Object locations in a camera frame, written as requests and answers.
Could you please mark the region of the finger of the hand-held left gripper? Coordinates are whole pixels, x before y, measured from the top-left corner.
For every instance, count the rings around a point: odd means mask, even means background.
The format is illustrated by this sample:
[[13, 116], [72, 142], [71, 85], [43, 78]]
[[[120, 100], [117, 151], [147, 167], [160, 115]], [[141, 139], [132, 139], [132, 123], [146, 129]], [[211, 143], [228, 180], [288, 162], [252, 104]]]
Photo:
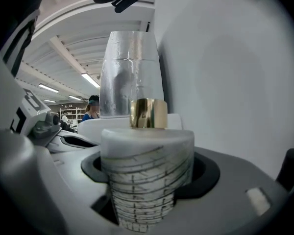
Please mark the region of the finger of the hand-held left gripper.
[[63, 143], [98, 143], [78, 133], [73, 133], [64, 130], [60, 131], [60, 140]]
[[51, 153], [64, 153], [79, 151], [86, 148], [98, 146], [99, 143], [93, 142], [78, 136], [56, 136], [47, 145]]

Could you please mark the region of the person's black striped clothing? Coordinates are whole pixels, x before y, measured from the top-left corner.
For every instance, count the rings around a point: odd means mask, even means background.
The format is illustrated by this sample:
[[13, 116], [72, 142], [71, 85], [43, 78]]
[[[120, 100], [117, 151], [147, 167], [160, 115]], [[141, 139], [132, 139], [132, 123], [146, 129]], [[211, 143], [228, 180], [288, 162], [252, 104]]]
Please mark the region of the person's black striped clothing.
[[0, 0], [0, 54], [16, 76], [31, 42], [42, 0]]

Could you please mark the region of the white storage shelf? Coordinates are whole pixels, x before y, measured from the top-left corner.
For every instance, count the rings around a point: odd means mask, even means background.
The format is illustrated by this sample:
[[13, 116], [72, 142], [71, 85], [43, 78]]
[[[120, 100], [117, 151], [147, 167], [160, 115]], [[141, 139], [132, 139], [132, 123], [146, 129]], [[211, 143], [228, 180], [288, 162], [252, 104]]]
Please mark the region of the white storage shelf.
[[60, 118], [66, 116], [67, 124], [77, 127], [86, 113], [86, 108], [60, 109]]

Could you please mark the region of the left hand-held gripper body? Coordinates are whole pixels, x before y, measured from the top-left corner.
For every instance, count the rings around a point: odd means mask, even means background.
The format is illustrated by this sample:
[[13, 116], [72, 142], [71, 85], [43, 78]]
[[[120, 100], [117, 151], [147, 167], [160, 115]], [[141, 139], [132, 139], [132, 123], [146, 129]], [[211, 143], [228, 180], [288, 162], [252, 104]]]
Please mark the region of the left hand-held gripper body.
[[31, 90], [24, 89], [24, 92], [10, 129], [36, 140], [58, 133], [61, 130], [58, 113], [52, 112]]

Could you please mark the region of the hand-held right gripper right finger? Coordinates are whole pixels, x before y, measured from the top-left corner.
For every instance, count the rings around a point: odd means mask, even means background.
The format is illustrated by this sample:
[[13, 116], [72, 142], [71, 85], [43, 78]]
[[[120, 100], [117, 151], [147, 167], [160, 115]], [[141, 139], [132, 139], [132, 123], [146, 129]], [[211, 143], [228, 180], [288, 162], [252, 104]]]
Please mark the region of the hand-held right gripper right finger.
[[289, 193], [253, 163], [196, 147], [220, 168], [203, 197], [178, 200], [148, 235], [255, 235], [282, 209]]

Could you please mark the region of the silver foil duct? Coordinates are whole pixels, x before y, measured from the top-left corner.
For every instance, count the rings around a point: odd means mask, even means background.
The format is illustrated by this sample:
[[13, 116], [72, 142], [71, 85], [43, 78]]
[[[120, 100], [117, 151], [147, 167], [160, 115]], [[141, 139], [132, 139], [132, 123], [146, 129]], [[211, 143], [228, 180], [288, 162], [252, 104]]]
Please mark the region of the silver foil duct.
[[131, 101], [164, 99], [155, 36], [143, 31], [110, 33], [100, 79], [100, 117], [123, 118]]

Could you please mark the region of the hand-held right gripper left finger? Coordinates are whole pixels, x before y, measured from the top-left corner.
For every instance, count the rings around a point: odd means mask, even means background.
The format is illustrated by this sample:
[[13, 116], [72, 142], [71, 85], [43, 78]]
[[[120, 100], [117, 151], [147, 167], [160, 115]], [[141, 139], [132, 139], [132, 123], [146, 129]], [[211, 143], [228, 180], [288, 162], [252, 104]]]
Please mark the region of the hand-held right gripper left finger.
[[38, 168], [52, 200], [61, 212], [65, 235], [127, 235], [127, 231], [91, 207], [107, 196], [108, 185], [96, 183], [81, 169], [81, 162], [99, 152], [99, 146], [51, 154], [36, 146]]

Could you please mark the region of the black faucet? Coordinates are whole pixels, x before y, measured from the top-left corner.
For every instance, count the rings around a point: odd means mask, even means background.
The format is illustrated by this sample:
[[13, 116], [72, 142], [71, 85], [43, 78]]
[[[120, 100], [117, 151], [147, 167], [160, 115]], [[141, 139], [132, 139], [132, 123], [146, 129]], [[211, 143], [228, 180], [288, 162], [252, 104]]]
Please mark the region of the black faucet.
[[294, 148], [286, 152], [276, 181], [282, 185], [287, 191], [291, 191], [294, 187]]

